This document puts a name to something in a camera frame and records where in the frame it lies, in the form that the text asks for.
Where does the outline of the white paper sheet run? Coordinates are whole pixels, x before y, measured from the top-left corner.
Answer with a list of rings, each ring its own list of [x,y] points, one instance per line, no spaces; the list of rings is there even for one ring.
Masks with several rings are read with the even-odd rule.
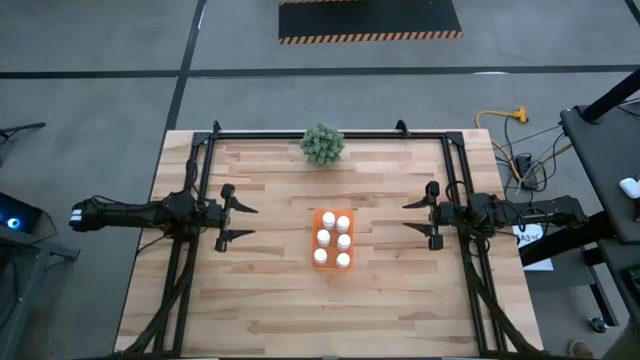
[[[530,243],[540,240],[543,235],[543,227],[539,224],[528,224],[523,230],[514,225],[512,230],[513,234],[516,236],[516,244],[518,248],[522,248]],[[553,264],[550,259],[541,260],[524,267],[525,272],[552,272],[553,270]]]

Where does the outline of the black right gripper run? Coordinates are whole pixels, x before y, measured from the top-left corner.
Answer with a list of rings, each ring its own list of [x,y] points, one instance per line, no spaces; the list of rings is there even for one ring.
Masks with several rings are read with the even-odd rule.
[[[428,245],[432,251],[441,250],[444,245],[443,236],[439,233],[440,225],[455,225],[457,220],[456,205],[453,202],[438,203],[440,186],[436,181],[430,181],[425,187],[426,195],[419,201],[403,206],[403,209],[416,209],[429,207],[430,224],[407,223],[403,225],[417,230],[429,238]]]

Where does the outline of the black power strip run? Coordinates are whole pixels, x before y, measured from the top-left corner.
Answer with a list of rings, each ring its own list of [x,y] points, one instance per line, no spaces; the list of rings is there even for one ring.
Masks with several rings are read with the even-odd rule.
[[[515,157],[516,172],[520,176],[519,188],[536,191],[539,189],[536,168],[531,155],[517,155]]]

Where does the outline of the potted green succulent plant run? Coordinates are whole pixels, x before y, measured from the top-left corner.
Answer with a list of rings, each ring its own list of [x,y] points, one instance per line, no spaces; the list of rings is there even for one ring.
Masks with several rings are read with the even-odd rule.
[[[344,147],[344,134],[323,123],[307,129],[300,141],[300,148],[307,161],[319,167],[330,167],[338,163]]]

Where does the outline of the black tripod leg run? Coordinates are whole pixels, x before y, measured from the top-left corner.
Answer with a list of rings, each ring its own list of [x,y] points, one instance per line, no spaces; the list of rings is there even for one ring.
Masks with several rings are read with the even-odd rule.
[[[41,129],[45,126],[45,122],[37,122],[9,128],[0,128],[0,148],[20,131]]]

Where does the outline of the black aluminium table frame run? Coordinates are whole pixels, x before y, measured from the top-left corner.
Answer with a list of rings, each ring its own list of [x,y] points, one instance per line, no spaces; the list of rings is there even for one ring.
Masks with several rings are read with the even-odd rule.
[[[422,223],[430,181],[450,176],[478,192],[500,179],[483,129],[367,131],[345,143],[342,161],[311,166],[293,131],[224,131],[214,142],[208,193],[225,183],[257,213],[234,213],[254,230],[225,253],[216,230],[194,253],[180,355],[203,358],[380,358],[474,356],[478,338],[456,232],[444,247],[404,222]],[[311,264],[316,209],[352,210],[354,265]]]

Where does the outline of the grey metal stand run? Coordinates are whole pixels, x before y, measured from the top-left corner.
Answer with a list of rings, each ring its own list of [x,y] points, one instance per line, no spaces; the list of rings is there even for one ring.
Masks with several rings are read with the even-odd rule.
[[[0,285],[8,295],[8,307],[0,306],[0,360],[14,360],[30,311],[39,294],[39,282],[50,256],[64,262],[75,262],[80,250],[53,242],[37,240],[35,236],[0,226],[0,245],[11,251],[8,271],[16,277],[7,278],[7,286]]]

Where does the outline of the orange plastic basket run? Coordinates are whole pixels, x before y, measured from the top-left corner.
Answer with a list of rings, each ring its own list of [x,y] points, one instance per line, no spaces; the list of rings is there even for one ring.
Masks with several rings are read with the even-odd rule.
[[[322,224],[322,215],[325,212],[333,212],[336,216],[336,220],[340,216],[348,216],[351,221],[351,225],[349,231],[347,233],[339,233],[335,227],[332,230],[328,230],[331,233],[331,242],[328,247],[320,247],[316,241],[316,234],[319,230],[325,229]],[[348,251],[340,251],[337,248],[337,239],[341,234],[348,234],[351,237],[352,244]],[[316,265],[313,260],[313,253],[317,248],[324,248],[328,253],[328,260],[324,265]],[[313,212],[312,218],[312,239],[311,239],[311,264],[316,270],[335,270],[335,271],[344,271],[350,269],[354,265],[355,255],[355,220],[354,213],[352,210],[336,210],[336,209],[316,209]],[[351,264],[348,268],[338,268],[336,266],[336,257],[339,253],[346,252],[351,257]]]

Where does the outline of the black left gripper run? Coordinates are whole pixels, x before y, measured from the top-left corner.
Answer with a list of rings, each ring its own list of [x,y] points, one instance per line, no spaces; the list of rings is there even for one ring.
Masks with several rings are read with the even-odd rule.
[[[219,229],[219,236],[216,239],[214,250],[217,252],[226,252],[228,244],[234,239],[254,233],[254,230],[230,230],[230,212],[232,209],[238,212],[257,213],[256,209],[243,205],[237,200],[235,195],[235,186],[225,183],[222,186],[221,198],[224,200],[222,205],[214,206],[215,227]]]

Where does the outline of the black side table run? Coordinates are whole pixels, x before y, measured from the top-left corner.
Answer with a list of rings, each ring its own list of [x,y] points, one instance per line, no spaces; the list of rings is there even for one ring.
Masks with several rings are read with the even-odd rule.
[[[576,230],[559,230],[520,249],[525,265],[595,242],[588,260],[607,265],[640,329],[640,205],[619,182],[640,178],[640,114],[619,106],[640,90],[640,67],[588,106],[560,113],[561,125],[603,210]]]

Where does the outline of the black hazard-striped floor mat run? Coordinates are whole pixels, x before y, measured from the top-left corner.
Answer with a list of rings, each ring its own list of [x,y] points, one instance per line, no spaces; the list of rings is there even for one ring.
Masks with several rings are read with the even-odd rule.
[[[457,39],[452,0],[282,0],[281,45]]]

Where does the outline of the small white case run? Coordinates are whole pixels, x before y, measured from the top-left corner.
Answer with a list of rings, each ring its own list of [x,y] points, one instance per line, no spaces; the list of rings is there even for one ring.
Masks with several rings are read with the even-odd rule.
[[[640,180],[634,178],[625,178],[618,183],[623,193],[630,199],[640,199]]]

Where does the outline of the person's shoe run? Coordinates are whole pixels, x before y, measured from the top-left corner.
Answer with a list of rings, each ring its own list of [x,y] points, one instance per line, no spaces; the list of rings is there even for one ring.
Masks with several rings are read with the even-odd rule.
[[[593,351],[581,340],[573,340],[569,343],[568,355],[577,359],[594,359]]]

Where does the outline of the black computer with blue light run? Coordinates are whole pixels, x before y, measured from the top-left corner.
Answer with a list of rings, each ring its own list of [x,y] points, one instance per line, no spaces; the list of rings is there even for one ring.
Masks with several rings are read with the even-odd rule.
[[[0,192],[0,225],[32,234],[43,211]]]

